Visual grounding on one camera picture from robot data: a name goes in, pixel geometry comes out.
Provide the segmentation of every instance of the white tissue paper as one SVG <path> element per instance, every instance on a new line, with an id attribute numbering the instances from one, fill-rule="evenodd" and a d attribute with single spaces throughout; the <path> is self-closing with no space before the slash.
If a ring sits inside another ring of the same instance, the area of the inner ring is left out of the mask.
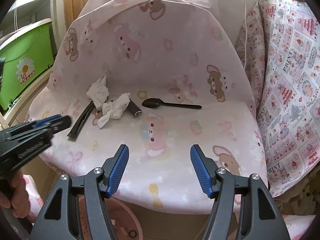
<path id="1" fill-rule="evenodd" d="M 91 85 L 87 92 L 87 96 L 93 101 L 97 110 L 102 109 L 102 105 L 109 95 L 109 90 L 106 87 L 106 78 L 106 76 L 99 78 Z"/>
<path id="2" fill-rule="evenodd" d="M 103 117 L 98 120 L 98 127 L 101 129 L 109 119 L 119 119 L 128 104 L 130 103 L 130 93 L 124 93 L 114 102 L 104 103 L 102 106 Z"/>

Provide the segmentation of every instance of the metal screw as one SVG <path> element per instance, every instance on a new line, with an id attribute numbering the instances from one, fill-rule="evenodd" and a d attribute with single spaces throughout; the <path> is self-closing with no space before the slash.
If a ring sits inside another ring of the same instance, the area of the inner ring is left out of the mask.
<path id="1" fill-rule="evenodd" d="M 227 170 L 224 169 L 224 168 L 219 168 L 219 169 L 218 169 L 218 173 L 219 173 L 219 174 L 225 174 L 226 172 L 227 172 Z"/>
<path id="2" fill-rule="evenodd" d="M 67 180 L 69 178 L 69 176 L 67 175 L 67 174 L 62 174 L 61 176 L 60 176 L 60 179 L 61 180 Z"/>
<path id="3" fill-rule="evenodd" d="M 102 172 L 102 169 L 101 168 L 95 168 L 94 170 L 93 170 L 93 173 L 94 174 L 100 174 Z"/>
<path id="4" fill-rule="evenodd" d="M 251 177 L 252 177 L 253 179 L 255 179 L 255 180 L 260 179 L 260 176 L 259 176 L 258 174 L 255 174 L 255 173 L 252 174 Z"/>

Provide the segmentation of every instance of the black plastic spoon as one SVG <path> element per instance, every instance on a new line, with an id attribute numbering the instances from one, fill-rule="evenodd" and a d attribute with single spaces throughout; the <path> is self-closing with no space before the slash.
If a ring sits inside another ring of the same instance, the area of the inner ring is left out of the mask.
<path id="1" fill-rule="evenodd" d="M 142 102 L 142 106 L 147 108 L 157 108 L 161 105 L 164 106 L 175 106 L 175 107 L 182 107 L 182 108 L 191 108 L 191 109 L 201 109 L 202 106 L 199 105 L 187 105 L 187 104 L 174 104 L 174 103 L 166 103 L 162 101 L 160 98 L 147 98 Z"/>

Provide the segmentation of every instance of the human hand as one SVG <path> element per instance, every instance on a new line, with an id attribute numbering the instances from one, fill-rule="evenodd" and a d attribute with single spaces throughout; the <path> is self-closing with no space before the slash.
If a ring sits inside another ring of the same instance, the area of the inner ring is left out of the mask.
<path id="1" fill-rule="evenodd" d="M 30 201 L 26 191 L 26 182 L 21 170 L 18 170 L 11 179 L 11 186 L 14 188 L 11 202 L 4 194 L 0 193 L 0 206 L 4 208 L 10 208 L 12 206 L 12 214 L 16 218 L 24 218 L 30 212 Z"/>

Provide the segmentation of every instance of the green storage bin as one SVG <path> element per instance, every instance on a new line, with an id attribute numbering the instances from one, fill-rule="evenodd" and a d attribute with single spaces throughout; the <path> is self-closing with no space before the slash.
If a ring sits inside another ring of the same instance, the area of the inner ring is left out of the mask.
<path id="1" fill-rule="evenodd" d="M 51 22 L 51 19 L 44 19 L 28 25 L 0 46 L 0 57 L 5 58 L 0 92 L 0 105 L 4 110 L 53 64 Z"/>

